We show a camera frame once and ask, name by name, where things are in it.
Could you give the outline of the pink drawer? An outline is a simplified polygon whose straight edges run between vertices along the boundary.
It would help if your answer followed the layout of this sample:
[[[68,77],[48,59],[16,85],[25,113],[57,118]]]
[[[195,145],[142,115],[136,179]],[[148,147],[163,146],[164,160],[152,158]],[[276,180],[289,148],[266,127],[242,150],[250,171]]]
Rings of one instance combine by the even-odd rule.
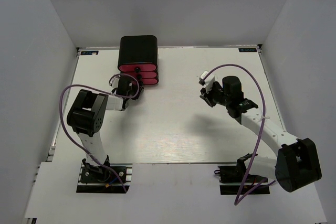
[[[159,80],[157,78],[145,78],[141,80],[144,86],[153,86],[157,85]]]
[[[157,69],[157,65],[151,64],[151,63],[145,63],[145,64],[124,64],[118,66],[118,69],[121,72],[152,72]]]
[[[145,71],[145,72],[123,72],[135,77],[138,80],[142,79],[155,79],[158,77],[158,73],[156,71]]]

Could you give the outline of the pink bottom drawer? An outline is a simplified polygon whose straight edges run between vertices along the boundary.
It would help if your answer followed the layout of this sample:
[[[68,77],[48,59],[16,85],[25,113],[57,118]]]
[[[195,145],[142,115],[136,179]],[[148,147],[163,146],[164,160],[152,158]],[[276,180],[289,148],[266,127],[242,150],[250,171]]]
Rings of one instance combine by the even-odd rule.
[[[144,86],[153,86],[157,85],[159,80],[157,78],[145,78],[141,80]]]

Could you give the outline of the pink top drawer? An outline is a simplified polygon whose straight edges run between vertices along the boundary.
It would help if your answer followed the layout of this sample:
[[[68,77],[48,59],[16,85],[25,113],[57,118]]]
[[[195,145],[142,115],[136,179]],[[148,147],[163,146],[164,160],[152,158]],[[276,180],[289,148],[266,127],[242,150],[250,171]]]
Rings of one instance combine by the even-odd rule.
[[[157,69],[157,65],[151,64],[151,63],[145,63],[145,64],[124,64],[118,66],[118,69],[121,72],[152,72]]]

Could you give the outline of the black drawer cabinet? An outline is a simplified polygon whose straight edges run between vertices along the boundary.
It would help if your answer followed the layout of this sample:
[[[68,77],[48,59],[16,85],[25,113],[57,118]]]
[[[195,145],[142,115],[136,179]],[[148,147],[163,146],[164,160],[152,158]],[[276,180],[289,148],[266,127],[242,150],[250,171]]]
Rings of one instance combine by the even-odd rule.
[[[158,39],[154,35],[124,36],[120,40],[118,66],[124,64],[157,65],[158,73]]]

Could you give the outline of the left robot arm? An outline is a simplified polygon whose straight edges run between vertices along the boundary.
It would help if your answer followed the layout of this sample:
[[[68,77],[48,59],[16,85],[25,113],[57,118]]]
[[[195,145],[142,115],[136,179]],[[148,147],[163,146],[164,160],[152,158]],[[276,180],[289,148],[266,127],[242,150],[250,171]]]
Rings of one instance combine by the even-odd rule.
[[[84,86],[77,94],[68,115],[67,124],[78,135],[86,153],[85,166],[93,166],[93,176],[101,182],[110,178],[109,156],[105,152],[100,129],[106,111],[124,111],[130,100],[137,100],[143,91],[143,82],[129,74],[111,77],[109,85],[117,80],[110,92]]]

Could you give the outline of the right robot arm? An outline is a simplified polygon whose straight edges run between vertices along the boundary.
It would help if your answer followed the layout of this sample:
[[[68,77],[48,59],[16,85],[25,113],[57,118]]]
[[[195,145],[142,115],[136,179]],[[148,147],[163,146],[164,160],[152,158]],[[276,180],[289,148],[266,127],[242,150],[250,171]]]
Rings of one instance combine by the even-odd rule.
[[[231,118],[256,135],[260,134],[261,140],[276,156],[242,156],[235,166],[222,166],[217,170],[222,183],[266,177],[278,182],[285,191],[293,192],[321,179],[315,143],[309,138],[299,139],[263,116],[256,103],[244,98],[238,77],[227,76],[219,83],[213,74],[204,71],[199,83],[202,85],[201,99],[210,107],[224,106]]]

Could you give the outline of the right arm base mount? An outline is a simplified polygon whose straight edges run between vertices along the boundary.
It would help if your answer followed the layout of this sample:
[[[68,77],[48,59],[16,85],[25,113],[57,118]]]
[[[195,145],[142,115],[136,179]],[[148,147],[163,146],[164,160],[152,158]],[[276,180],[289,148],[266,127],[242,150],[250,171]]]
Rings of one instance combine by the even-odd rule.
[[[214,170],[214,176],[219,179],[221,195],[236,195],[243,180],[244,173],[239,171],[236,164],[220,165]],[[251,192],[252,195],[270,194],[268,179],[258,175],[248,175],[241,191],[241,195],[252,187],[263,181],[263,183]]]

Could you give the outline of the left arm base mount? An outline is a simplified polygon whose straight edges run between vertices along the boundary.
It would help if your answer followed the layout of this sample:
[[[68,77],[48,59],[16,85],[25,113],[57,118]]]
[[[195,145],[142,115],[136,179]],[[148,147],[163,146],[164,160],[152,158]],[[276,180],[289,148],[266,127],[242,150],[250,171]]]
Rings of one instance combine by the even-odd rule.
[[[132,179],[132,164],[115,164],[111,168],[118,173],[126,191],[114,173],[107,171],[106,174],[97,174],[81,165],[76,193],[92,194],[125,194]]]

